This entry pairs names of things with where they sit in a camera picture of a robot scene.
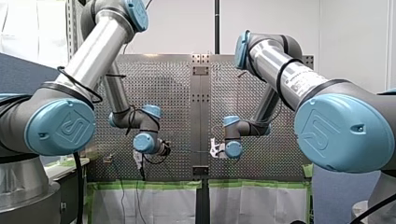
pegboard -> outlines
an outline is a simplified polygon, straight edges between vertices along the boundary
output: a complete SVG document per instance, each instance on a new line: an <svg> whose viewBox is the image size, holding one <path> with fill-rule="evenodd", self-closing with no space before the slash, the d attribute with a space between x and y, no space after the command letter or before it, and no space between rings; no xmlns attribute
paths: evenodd
<svg viewBox="0 0 396 224"><path fill-rule="evenodd" d="M310 57L304 60L311 67L313 58ZM237 77L241 71L233 67L231 55L211 55L207 65L210 73L198 78L193 74L191 55L121 55L117 63L121 74L127 76L123 83L129 102L136 107L158 105L163 111L160 137L172 142L172 152L163 164L147 164L148 180L191 180L192 166L197 165L197 160L192 164L191 158L202 157L202 152L210 148L206 140L195 141L196 138L208 134L221 141L222 119L228 115L250 119L265 90L265 83L250 74ZM103 87L98 91L106 96ZM198 91L205 97L207 110L203 109L202 100L197 107L198 98L192 97ZM89 181L140 179L132 147L137 131L125 136L125 130L109 126L111 111L106 97L95 107L95 113L97 132L89 148L95 156L89 165ZM293 119L294 113L283 106L269 136L243 137L244 154L240 161L212 159L208 153L206 162L198 161L205 163L203 165L209 161L210 178L301 181L304 178L302 165L308 161L298 148ZM192 152L195 149L200 150L199 153ZM110 154L114 155L113 164L103 163L103 157Z"/></svg>
<svg viewBox="0 0 396 224"><path fill-rule="evenodd" d="M313 67L313 56L304 56L305 65ZM256 110L266 84L233 67L233 56L213 56L211 77L211 136L217 141L224 138L221 126L226 116L237 115L250 119ZM304 179L302 165L309 163L299 149L293 132L294 112L278 104L268 136L242 137L243 155L239 161L210 157L210 178L248 178L283 181Z"/></svg>
<svg viewBox="0 0 396 224"><path fill-rule="evenodd" d="M146 177L156 181L191 180L190 125L190 55L143 56L121 55L117 59L128 100L136 108L158 105L162 109L159 137L171 141L172 151L159 165L147 164ZM103 86L99 88L105 96ZM108 102L95 107L97 133L94 139L95 160L90 165L89 180L140 179L134 162L132 141L138 130L125 136L126 130L108 124L111 113ZM114 155L113 163L103 157Z"/></svg>

metal bracket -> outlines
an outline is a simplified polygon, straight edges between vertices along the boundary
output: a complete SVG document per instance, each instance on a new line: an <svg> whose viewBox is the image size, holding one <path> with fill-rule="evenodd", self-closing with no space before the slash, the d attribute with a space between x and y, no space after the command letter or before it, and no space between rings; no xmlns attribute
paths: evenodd
<svg viewBox="0 0 396 224"><path fill-rule="evenodd" d="M193 76L209 76L210 60L209 54L193 54L192 55L192 75Z"/></svg>
<svg viewBox="0 0 396 224"><path fill-rule="evenodd" d="M208 166L192 166L192 174L205 176L209 175L209 167Z"/></svg>
<svg viewBox="0 0 396 224"><path fill-rule="evenodd" d="M303 55L303 63L310 69L314 69L314 56L313 55Z"/></svg>

silver arm segment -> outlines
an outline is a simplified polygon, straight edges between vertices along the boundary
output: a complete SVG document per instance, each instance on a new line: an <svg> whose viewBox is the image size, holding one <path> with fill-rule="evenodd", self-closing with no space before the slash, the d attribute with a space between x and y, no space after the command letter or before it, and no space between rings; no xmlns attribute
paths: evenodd
<svg viewBox="0 0 396 224"><path fill-rule="evenodd" d="M129 110L130 105L122 84L119 68L114 62L103 79L106 90L106 97L113 113L120 113Z"/></svg>
<svg viewBox="0 0 396 224"><path fill-rule="evenodd" d="M65 68L67 74L90 89L97 85L99 78L114 62L127 37L134 35L131 24L117 12L102 10L96 19L98 23ZM59 75L55 83L81 92L89 98L85 90L63 75Z"/></svg>

end effector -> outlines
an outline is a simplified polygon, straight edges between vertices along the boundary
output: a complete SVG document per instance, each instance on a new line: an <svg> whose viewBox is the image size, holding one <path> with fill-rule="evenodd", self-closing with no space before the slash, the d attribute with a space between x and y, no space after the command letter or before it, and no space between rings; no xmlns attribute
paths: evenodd
<svg viewBox="0 0 396 224"><path fill-rule="evenodd" d="M170 153L169 143L158 138L160 118L161 109L158 106L144 105L142 109L132 107L126 112L111 113L109 123L113 127L128 129L128 132L139 129L139 134L133 140L137 152L167 156Z"/></svg>

wire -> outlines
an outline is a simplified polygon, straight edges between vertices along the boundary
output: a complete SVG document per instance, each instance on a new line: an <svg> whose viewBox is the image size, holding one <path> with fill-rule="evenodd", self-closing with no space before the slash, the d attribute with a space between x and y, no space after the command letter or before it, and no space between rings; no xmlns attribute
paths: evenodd
<svg viewBox="0 0 396 224"><path fill-rule="evenodd" d="M145 168L144 168L143 160L141 161L141 167L140 167L139 171L140 171L140 174L142 175L142 180L143 180L143 181L146 181ZM139 210L139 215L140 215L140 218L142 218L143 223L147 224L147 223L146 223L146 220L143 218L142 210L141 210L141 208L140 208L139 190L138 190L138 188L137 188L137 184L138 184L138 183L139 183L139 181L136 181L137 209Z"/></svg>
<svg viewBox="0 0 396 224"><path fill-rule="evenodd" d="M124 200L124 198L125 198L125 188L124 188L124 186L123 186L123 180L122 180L122 178L121 178L120 171L119 171L119 168L118 168L117 164L116 164L115 162L112 162L112 164L114 164L114 169L116 170L117 179L119 179L119 180L120 180L120 183L121 183L121 189L122 189L121 207L122 207L122 215L123 215L122 223L125 224L125 223L126 223L125 205L124 205L124 203L123 203L123 200Z"/></svg>
<svg viewBox="0 0 396 224"><path fill-rule="evenodd" d="M266 121L266 120L257 121L257 122L255 122L255 123L256 123L256 124L269 124L269 123L271 123L272 121L274 121L274 120L279 116L280 112L282 112L282 109L283 109L283 102L280 101L280 103L279 103L279 110L276 112L276 114L274 115L274 117L273 117L272 119L270 119L270 120L268 120L268 121Z"/></svg>
<svg viewBox="0 0 396 224"><path fill-rule="evenodd" d="M82 166L81 160L79 159L78 152L73 153L76 170L78 177L78 212L77 212L77 224L82 224L82 215L84 212L84 179L82 178Z"/></svg>
<svg viewBox="0 0 396 224"><path fill-rule="evenodd" d="M374 205L373 207L369 208L367 211L362 213L360 216L356 217L353 219L353 221L350 224L360 224L362 220L364 220L366 217L370 216L372 213L374 213L376 210L384 207L385 205L392 203L396 201L396 193L389 196L387 199L384 201Z"/></svg>
<svg viewBox="0 0 396 224"><path fill-rule="evenodd" d="M153 165L158 165L158 164L161 164L161 163L163 163L164 161L166 161L166 158L168 158L168 156L166 155L166 156L164 156L163 157L163 159L161 160L161 161L151 161L151 160L149 160L147 157L146 157L146 155L145 154L142 154L143 155L143 158L145 159L145 161L147 161L148 163L150 163L150 164L153 164Z"/></svg>
<svg viewBox="0 0 396 224"><path fill-rule="evenodd" d="M136 197L137 197L137 210L139 211L139 216L142 218L142 221L144 224L146 223L146 220L143 218L142 215L142 209L140 208L140 198L139 198L139 190L137 188L137 184L139 183L139 181L136 181Z"/></svg>
<svg viewBox="0 0 396 224"><path fill-rule="evenodd" d="M146 10L149 9L149 5L151 4L152 0L148 1L148 4L146 5Z"/></svg>
<svg viewBox="0 0 396 224"><path fill-rule="evenodd" d="M64 75L65 77L67 77L75 86L80 86L82 89L86 90L87 92L89 92L90 94L94 95L96 98L98 98L99 100L96 101L92 101L94 104L98 104L103 102L103 98L101 95L99 95L96 91L91 90L90 88L84 86L83 84L81 84L79 81L75 80L72 76L70 76L69 74L66 73L66 71L64 71L64 67L63 66L58 66L57 68L58 72L60 72L62 75Z"/></svg>

